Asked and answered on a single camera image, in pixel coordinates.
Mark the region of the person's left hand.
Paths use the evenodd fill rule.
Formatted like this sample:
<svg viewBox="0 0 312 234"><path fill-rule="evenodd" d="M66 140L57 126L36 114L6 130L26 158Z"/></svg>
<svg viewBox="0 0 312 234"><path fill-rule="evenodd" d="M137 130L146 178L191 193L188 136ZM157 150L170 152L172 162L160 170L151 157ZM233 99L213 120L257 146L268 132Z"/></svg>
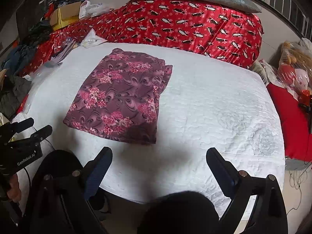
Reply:
<svg viewBox="0 0 312 234"><path fill-rule="evenodd" d="M19 180L17 174L11 176L9 180L11 188L7 191L7 196L13 202L20 202L22 197L21 189L19 188Z"/></svg>

